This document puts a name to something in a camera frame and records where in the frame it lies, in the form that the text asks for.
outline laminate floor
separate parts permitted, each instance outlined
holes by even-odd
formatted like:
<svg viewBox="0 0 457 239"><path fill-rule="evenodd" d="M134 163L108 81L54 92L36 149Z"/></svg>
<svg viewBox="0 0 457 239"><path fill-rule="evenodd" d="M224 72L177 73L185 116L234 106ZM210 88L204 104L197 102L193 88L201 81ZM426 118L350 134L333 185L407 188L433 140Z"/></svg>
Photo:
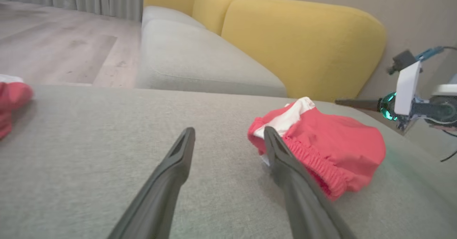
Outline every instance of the laminate floor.
<svg viewBox="0 0 457 239"><path fill-rule="evenodd" d="M0 0L0 73L26 83L134 86L141 23Z"/></svg>

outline sofa seat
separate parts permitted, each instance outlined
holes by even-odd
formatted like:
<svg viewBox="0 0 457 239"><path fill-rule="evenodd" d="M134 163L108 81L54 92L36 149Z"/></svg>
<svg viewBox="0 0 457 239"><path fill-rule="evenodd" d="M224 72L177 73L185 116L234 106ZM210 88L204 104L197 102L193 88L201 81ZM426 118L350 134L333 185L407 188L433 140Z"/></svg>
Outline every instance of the sofa seat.
<svg viewBox="0 0 457 239"><path fill-rule="evenodd" d="M205 28L205 26L194 18L188 16L185 13L181 13L178 10L173 10L170 8L160 7L160 6L148 6L143 10L143 17L141 22L141 31L144 27L153 20L166 20L166 21L176 21L200 28Z"/></svg>
<svg viewBox="0 0 457 239"><path fill-rule="evenodd" d="M135 87L287 97L279 78L217 34L165 19L143 29Z"/></svg>

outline gray upholstery fabric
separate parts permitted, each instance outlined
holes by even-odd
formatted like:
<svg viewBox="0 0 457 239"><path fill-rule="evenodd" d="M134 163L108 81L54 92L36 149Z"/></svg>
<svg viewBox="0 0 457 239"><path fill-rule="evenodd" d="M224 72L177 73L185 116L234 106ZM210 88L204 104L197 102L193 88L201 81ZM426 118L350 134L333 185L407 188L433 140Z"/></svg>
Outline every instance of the gray upholstery fabric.
<svg viewBox="0 0 457 239"><path fill-rule="evenodd" d="M281 190L246 138L291 99L35 86L0 142L0 238L106 238L185 127L196 129L170 238L290 238ZM320 111L376 126L387 157L371 184L334 205L360 239L457 238L456 178L354 109Z"/></svg>
<svg viewBox="0 0 457 239"><path fill-rule="evenodd" d="M167 21L176 21L179 23L184 23L200 28L205 28L205 26L194 18L188 16L185 13L182 13L178 10L173 10L170 8L160 7L160 6L148 6L144 8L141 22L141 30L143 31L145 26L152 20L167 20Z"/></svg>
<svg viewBox="0 0 457 239"><path fill-rule="evenodd" d="M142 33L137 88L286 97L283 83L206 29L165 20Z"/></svg>

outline sofa cushion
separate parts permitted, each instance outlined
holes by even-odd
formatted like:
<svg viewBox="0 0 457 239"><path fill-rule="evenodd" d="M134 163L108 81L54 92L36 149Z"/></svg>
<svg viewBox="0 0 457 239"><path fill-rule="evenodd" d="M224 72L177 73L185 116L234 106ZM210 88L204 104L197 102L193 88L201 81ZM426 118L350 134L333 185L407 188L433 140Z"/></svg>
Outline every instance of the sofa cushion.
<svg viewBox="0 0 457 239"><path fill-rule="evenodd" d="M233 0L221 35L279 77L290 97L329 102L356 97L386 45L369 14L296 0Z"/></svg>
<svg viewBox="0 0 457 239"><path fill-rule="evenodd" d="M159 6L148 6L143 10L143 17L141 23L141 29L143 30L144 27L147 25L148 22L159 19L159 20L167 20L167 21L176 21L180 23L189 24L192 26L197 26L200 28L205 28L204 25L196 21L194 18L188 16L185 13L181 13L178 10L173 10L165 7Z"/></svg>
<svg viewBox="0 0 457 239"><path fill-rule="evenodd" d="M220 36L165 20L144 28L136 87L287 96L273 73Z"/></svg>

